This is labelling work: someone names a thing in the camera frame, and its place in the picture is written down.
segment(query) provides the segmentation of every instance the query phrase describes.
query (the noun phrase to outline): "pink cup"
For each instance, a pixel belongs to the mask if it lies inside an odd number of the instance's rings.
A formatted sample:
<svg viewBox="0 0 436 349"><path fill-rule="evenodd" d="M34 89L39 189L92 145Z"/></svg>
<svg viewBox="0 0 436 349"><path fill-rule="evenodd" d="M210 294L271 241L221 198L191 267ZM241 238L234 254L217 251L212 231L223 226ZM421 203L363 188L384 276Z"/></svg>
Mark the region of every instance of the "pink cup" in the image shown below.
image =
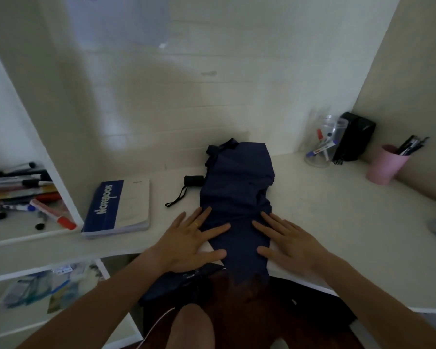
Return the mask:
<svg viewBox="0 0 436 349"><path fill-rule="evenodd" d="M408 155L397 155L395 146L384 145L380 154L373 160L366 178L378 185L387 185L409 160Z"/></svg>

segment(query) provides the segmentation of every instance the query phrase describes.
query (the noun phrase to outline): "person's left hand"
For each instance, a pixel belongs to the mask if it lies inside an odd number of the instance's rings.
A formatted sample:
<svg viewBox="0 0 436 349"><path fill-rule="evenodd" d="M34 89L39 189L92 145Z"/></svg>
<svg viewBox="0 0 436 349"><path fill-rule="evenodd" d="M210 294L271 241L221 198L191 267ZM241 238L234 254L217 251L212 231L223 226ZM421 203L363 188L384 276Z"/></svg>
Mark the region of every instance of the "person's left hand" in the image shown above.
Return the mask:
<svg viewBox="0 0 436 349"><path fill-rule="evenodd" d="M198 248L215 236L227 231L229 223L203 233L198 229L211 212L207 208L202 214L202 208L197 208L185 221L186 212L182 212L161 239L144 253L148 254L152 265L160 274L166 272L187 272L195 270L206 263L215 262L226 257L226 250L213 252L197 252Z"/></svg>

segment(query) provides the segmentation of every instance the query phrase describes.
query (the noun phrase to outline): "clear plastic jar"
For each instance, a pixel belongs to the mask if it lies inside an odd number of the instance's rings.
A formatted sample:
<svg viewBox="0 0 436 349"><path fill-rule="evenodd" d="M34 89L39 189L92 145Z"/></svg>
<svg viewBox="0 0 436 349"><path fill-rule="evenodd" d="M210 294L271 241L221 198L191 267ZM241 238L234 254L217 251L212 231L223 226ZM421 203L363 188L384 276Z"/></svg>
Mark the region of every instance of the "clear plastic jar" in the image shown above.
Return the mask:
<svg viewBox="0 0 436 349"><path fill-rule="evenodd" d="M347 128L346 119L329 115L317 120L316 125L308 134L308 147L305 162L314 167L328 167Z"/></svg>

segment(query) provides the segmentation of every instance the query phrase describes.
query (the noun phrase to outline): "white cable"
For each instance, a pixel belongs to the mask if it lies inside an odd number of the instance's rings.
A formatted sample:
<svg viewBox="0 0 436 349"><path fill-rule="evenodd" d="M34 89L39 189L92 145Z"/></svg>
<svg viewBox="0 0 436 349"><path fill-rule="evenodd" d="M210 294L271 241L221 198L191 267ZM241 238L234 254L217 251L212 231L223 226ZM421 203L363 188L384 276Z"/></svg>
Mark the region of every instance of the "white cable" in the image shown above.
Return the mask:
<svg viewBox="0 0 436 349"><path fill-rule="evenodd" d="M165 312L165 313L164 313L164 314L163 314L163 315L162 315L162 316L157 320L157 322L153 324L152 328L150 328L150 330L149 330L149 332L147 333L147 335L145 336L144 340L140 342L140 344L137 346L136 349L139 349L140 346L141 346L142 344L145 343L145 341L147 340L147 337L149 336L149 334L150 334L150 332L152 331L152 329L155 328L155 326L157 325L157 323L160 322L160 320L161 320L163 317L165 317L166 314L168 314L169 312L173 311L174 309L175 309L175 308L171 308L171 309L169 309L168 311L166 311L166 312Z"/></svg>

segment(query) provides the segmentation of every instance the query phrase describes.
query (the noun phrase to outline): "desk surface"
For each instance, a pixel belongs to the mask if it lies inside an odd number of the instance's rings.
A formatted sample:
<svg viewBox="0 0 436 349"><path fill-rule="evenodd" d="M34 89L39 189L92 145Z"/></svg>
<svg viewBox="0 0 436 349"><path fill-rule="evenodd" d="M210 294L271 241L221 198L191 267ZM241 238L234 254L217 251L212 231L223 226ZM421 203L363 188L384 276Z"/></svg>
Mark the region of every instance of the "desk surface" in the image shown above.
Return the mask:
<svg viewBox="0 0 436 349"><path fill-rule="evenodd" d="M311 167L302 154L272 157L276 178L268 189L273 211L299 224L327 249L346 259L364 276L415 309L436 309L436 235L426 228L436 218L436 202L393 181L377 186L364 178L362 162ZM151 227L145 232L85 240L79 234L0 247L0 280L68 261L136 253L153 245L176 215L199 205L199 190L171 208L185 175L202 167L157 172L151 178ZM296 278L269 263L272 276L292 279L325 292L323 284Z"/></svg>

